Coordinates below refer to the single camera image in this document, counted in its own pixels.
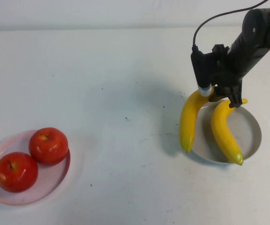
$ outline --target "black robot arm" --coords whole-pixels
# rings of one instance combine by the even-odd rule
[[[191,60],[199,91],[213,95],[211,102],[229,98],[230,108],[242,105],[242,78],[270,50],[270,8],[250,10],[243,21],[242,32],[229,47],[215,45],[203,54],[194,44]]]

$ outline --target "white table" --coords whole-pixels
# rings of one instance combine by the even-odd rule
[[[230,46],[240,30],[203,28],[197,44]],[[176,125],[197,88],[194,31],[0,32],[0,141],[52,126],[71,150],[58,189],[0,205],[0,224],[270,224],[270,53],[243,80],[259,151],[243,166],[207,163],[182,152]]]

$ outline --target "white plate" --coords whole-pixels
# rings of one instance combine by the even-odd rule
[[[207,103],[199,111],[192,151],[208,161],[229,164],[229,160],[221,152],[211,130],[211,118],[215,107],[220,102]],[[235,109],[229,115],[227,122],[241,148],[245,161],[253,156],[260,147],[261,128],[256,118],[243,106]]]

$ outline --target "red apple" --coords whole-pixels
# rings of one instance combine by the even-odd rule
[[[0,159],[0,187],[8,192],[22,192],[38,178],[37,162],[23,152],[13,152]]]
[[[67,156],[68,140],[65,134],[56,128],[43,128],[31,137],[29,151],[38,163],[55,165]]]

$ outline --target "banana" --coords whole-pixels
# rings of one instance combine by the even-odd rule
[[[200,95],[199,91],[196,90],[189,96],[184,104],[179,122],[179,136],[181,146],[185,152],[190,152],[193,147],[197,114],[202,106],[209,101],[211,95],[203,97]]]
[[[242,99],[242,103],[246,104],[247,100]],[[243,164],[243,156],[239,145],[230,132],[227,124],[228,116],[235,110],[229,108],[230,100],[221,102],[214,110],[211,128],[214,138],[223,154],[233,163]]]

